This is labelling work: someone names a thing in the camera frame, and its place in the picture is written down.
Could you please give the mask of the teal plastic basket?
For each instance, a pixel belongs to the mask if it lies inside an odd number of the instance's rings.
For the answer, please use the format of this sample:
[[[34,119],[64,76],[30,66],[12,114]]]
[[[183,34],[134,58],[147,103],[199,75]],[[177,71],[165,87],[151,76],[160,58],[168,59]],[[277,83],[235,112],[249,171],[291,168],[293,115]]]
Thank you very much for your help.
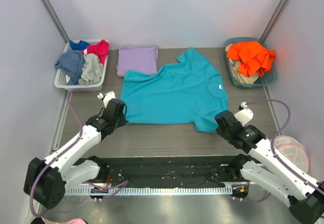
[[[224,43],[224,46],[227,47],[228,45],[231,45],[231,44],[234,44],[234,43],[238,43],[238,42],[252,42],[252,41],[259,42],[261,45],[263,45],[265,48],[267,48],[266,47],[266,44],[263,41],[261,41],[260,39],[257,39],[257,38],[249,38],[249,37],[246,37],[246,38],[245,37],[230,38],[230,39],[228,39]],[[229,58],[227,58],[226,61],[227,61],[227,65],[228,65],[228,68],[229,68],[229,73],[230,73],[230,76],[231,76],[232,83],[235,86],[239,87],[239,88],[247,89],[247,88],[266,87],[268,85],[272,85],[277,80],[277,73],[276,73],[276,70],[275,70],[274,65],[272,65],[271,71],[270,72],[267,72],[262,77],[258,77],[254,81],[254,83],[252,83],[252,84],[250,84],[250,83],[243,83],[243,82],[237,80],[236,77],[234,76],[234,73],[233,73],[232,68],[231,68],[231,65],[230,65]]]

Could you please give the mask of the pink cloth at bottom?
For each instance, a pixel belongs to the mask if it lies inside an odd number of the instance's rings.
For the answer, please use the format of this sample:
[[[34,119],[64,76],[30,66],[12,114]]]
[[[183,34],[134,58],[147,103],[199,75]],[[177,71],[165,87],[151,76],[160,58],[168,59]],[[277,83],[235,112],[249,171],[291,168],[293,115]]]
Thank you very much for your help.
[[[31,222],[31,224],[88,224],[88,222],[82,218],[75,218],[66,222],[57,222],[45,219],[44,217],[37,217]]]

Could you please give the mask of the teal t shirt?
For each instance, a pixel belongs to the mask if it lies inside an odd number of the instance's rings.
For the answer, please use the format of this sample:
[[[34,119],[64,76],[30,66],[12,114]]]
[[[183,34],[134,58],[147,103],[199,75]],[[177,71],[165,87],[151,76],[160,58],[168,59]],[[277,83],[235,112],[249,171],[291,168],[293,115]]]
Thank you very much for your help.
[[[215,132],[215,116],[228,110],[221,74],[196,49],[154,75],[128,71],[120,98],[131,124],[189,124],[198,132]]]

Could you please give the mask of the beige garment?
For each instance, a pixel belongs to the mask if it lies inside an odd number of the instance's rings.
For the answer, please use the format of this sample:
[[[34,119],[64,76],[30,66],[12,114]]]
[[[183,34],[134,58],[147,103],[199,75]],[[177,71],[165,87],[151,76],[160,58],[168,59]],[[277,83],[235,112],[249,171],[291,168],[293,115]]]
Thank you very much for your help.
[[[226,57],[229,58],[234,76],[243,83],[254,83],[260,77],[258,69],[252,65],[250,60],[256,52],[262,50],[262,46],[256,42],[239,42],[228,45],[225,48]]]

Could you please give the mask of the grey t shirt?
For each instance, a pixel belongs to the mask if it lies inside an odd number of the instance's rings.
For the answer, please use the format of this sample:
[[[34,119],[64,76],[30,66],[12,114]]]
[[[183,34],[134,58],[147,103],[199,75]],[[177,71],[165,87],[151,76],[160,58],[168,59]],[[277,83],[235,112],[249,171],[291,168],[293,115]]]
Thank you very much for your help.
[[[100,83],[103,74],[103,65],[95,54],[84,55],[85,64],[82,68],[81,78],[78,83],[82,86]]]

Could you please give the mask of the white round mesh hamper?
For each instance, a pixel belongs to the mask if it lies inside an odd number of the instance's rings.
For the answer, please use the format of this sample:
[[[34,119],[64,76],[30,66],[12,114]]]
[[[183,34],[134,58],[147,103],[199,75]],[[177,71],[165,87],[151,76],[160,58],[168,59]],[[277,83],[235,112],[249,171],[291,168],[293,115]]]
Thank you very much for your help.
[[[303,172],[309,171],[309,159],[300,142],[290,136],[277,136],[274,147]]]

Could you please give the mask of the left aluminium corner post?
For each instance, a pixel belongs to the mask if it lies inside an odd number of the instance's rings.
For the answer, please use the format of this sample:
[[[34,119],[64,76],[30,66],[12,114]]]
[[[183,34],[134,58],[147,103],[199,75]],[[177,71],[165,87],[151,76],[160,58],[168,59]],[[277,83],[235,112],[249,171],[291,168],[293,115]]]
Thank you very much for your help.
[[[64,40],[65,43],[69,42],[69,36],[67,34],[67,32],[65,31],[58,15],[56,14],[50,0],[40,0],[41,3],[43,4],[46,12],[48,13],[48,15],[50,16],[51,20],[53,21],[57,31],[59,32],[59,34],[61,35],[62,39]]]

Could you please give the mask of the orange t shirt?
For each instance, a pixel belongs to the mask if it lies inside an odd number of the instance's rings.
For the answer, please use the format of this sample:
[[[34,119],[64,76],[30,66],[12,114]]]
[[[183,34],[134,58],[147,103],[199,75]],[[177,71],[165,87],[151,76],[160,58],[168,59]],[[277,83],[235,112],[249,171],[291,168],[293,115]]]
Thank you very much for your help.
[[[238,42],[226,47],[226,57],[234,63],[234,71],[245,77],[263,77],[272,71],[276,57],[274,50],[268,50],[257,41]]]

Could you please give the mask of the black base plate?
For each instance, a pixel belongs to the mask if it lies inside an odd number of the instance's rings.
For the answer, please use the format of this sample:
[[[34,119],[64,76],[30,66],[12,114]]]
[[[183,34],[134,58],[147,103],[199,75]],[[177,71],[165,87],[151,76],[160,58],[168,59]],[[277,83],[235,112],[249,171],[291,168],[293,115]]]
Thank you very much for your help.
[[[103,170],[92,183],[129,188],[174,189],[223,187],[227,182],[244,182],[230,167],[234,156],[118,157],[101,158]]]

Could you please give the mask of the right aluminium corner post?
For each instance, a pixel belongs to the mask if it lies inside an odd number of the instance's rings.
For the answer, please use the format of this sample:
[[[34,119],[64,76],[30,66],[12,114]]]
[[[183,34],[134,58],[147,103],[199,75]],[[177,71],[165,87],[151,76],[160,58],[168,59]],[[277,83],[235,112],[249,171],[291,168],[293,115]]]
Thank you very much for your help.
[[[271,15],[270,20],[268,21],[261,37],[261,41],[266,41],[268,38],[269,34],[271,33],[272,29],[274,28],[276,22],[279,20],[280,15],[283,13],[285,7],[289,3],[290,0],[279,0],[279,3],[277,4],[273,14]]]

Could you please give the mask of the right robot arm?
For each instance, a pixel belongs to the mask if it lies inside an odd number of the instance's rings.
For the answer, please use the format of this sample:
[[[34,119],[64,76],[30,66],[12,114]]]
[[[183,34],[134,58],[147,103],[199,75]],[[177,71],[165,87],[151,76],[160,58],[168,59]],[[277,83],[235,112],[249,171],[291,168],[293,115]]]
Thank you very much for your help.
[[[282,201],[300,223],[316,223],[323,216],[323,182],[299,169],[273,147],[257,127],[250,125],[253,112],[233,114],[226,110],[215,116],[217,134],[244,154],[230,163],[235,181],[252,181]]]

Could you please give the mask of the aluminium corner post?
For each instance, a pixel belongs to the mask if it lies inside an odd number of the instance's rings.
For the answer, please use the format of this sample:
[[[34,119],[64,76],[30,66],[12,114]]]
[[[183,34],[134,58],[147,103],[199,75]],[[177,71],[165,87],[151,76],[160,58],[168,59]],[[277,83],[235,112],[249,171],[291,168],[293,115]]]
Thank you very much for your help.
[[[261,37],[261,41],[266,41],[268,38],[269,34],[271,33],[272,29],[274,28],[276,22],[279,20],[280,15],[283,13],[285,7],[289,3],[290,0],[279,0],[279,3],[277,4],[273,14],[271,15],[270,20],[268,21]]]
[[[64,40],[65,43],[69,42],[69,36],[67,34],[67,32],[65,31],[58,15],[56,14],[50,0],[40,0],[41,3],[43,4],[46,12],[48,13],[48,15],[50,16],[51,20],[53,21],[57,31],[59,32],[59,34],[61,35],[62,39]]]

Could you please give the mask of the royal blue t shirt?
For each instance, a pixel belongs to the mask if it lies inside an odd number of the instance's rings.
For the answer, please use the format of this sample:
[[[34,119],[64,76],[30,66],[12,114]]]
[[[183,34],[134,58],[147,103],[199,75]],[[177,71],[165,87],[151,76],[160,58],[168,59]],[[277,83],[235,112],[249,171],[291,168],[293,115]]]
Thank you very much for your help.
[[[85,50],[90,44],[86,41],[80,40],[79,42],[69,41],[69,45],[72,50],[83,51]]]

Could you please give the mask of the blue checked shirt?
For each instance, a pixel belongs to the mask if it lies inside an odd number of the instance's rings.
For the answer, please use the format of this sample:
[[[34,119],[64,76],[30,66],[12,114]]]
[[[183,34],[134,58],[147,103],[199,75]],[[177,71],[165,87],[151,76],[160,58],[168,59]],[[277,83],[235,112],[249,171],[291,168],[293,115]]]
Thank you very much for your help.
[[[64,69],[70,80],[66,83],[68,86],[77,85],[83,73],[82,68],[85,64],[85,58],[81,51],[70,50],[61,55],[55,63],[56,69]]]

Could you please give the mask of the folded lavender t shirt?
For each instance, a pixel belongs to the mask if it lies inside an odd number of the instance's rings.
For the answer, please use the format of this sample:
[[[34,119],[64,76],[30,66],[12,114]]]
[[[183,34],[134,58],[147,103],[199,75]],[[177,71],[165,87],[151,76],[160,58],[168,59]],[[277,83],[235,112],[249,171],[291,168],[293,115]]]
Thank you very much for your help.
[[[117,75],[124,77],[134,70],[145,74],[157,73],[158,46],[125,46],[118,48]]]

